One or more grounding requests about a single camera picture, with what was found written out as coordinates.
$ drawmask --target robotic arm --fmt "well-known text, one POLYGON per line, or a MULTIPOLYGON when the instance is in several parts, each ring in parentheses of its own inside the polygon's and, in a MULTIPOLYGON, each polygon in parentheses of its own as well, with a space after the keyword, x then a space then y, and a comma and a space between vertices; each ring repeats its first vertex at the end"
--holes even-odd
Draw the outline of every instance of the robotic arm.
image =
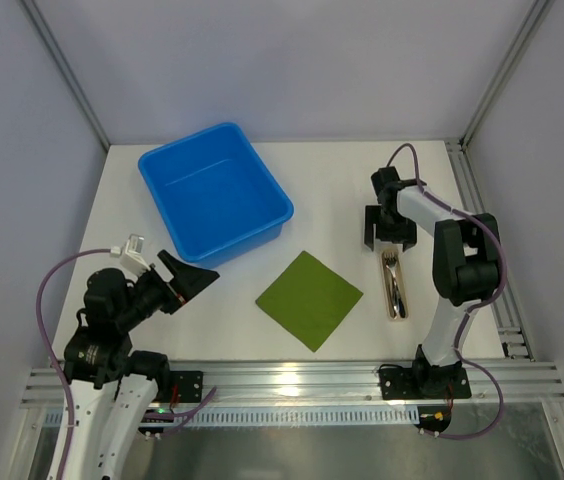
POLYGON ((163 354, 135 351, 129 356, 129 333, 158 310, 175 313, 219 278, 217 272, 186 265, 162 250, 158 258, 173 274, 165 282, 144 261, 141 248, 142 237, 132 235, 123 248, 111 250, 137 275, 136 282, 116 268, 100 270, 87 281, 79 326, 64 350, 73 402, 65 398, 48 480, 59 480, 59 472, 64 480, 120 478, 137 427, 158 392, 169 388, 170 376, 163 354), (66 441, 71 448, 63 459, 66 441))
MULTIPOLYGON (((395 167, 381 168, 371 182, 379 205, 366 207, 365 244, 373 250, 378 239, 401 243, 407 250, 417 243, 420 226, 434 239, 432 274, 440 295, 431 329, 418 346, 407 380, 405 375, 398 379, 396 372, 385 372, 391 379, 383 383, 391 387, 383 388, 383 398, 445 398, 449 386, 455 398, 469 398, 468 379, 456 349, 462 349, 473 320, 467 309, 490 298, 500 283, 498 251, 473 222, 427 198, 434 195, 426 185, 423 191, 416 180, 401 180, 395 167)), ((499 238, 492 215, 473 217, 499 238)))

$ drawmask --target green napkin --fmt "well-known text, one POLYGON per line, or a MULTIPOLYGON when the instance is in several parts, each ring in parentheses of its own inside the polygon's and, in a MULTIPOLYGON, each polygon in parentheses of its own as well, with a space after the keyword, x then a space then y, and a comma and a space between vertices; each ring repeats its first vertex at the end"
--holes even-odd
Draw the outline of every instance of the green napkin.
POLYGON ((361 297, 360 290, 302 252, 255 303, 315 352, 361 297))

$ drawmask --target blue bin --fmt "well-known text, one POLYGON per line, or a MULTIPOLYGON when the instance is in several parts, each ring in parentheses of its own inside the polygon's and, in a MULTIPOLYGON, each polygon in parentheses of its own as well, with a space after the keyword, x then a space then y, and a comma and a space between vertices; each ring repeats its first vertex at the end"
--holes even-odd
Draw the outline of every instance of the blue bin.
POLYGON ((138 167, 189 263, 216 267, 273 240, 293 216, 293 204, 234 123, 147 152, 138 167))

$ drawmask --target white wall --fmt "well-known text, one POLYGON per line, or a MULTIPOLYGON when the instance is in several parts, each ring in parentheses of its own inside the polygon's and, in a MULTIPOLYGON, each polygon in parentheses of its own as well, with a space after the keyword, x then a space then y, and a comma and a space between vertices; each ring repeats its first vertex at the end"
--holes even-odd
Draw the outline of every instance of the white wall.
POLYGON ((536 349, 564 378, 564 1, 555 2, 471 153, 536 349))
POLYGON ((37 0, 112 143, 458 137, 532 0, 37 0))
MULTIPOLYGON (((79 246, 103 156, 17 2, 0 0, 0 459, 43 359, 37 285, 79 246)), ((68 273, 49 291, 51 324, 68 273)))

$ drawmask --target gray floor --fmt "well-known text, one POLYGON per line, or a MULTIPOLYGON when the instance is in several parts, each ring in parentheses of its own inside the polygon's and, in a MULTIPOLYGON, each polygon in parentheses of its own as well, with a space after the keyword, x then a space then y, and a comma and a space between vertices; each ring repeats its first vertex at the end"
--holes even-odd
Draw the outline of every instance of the gray floor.
MULTIPOLYGON (((494 405, 459 406, 450 433, 475 431, 494 405)), ((43 432, 29 477, 44 479, 56 429, 43 432)), ((123 480, 564 479, 542 407, 508 405, 471 441, 420 436, 411 426, 187 430, 133 444, 123 480)))

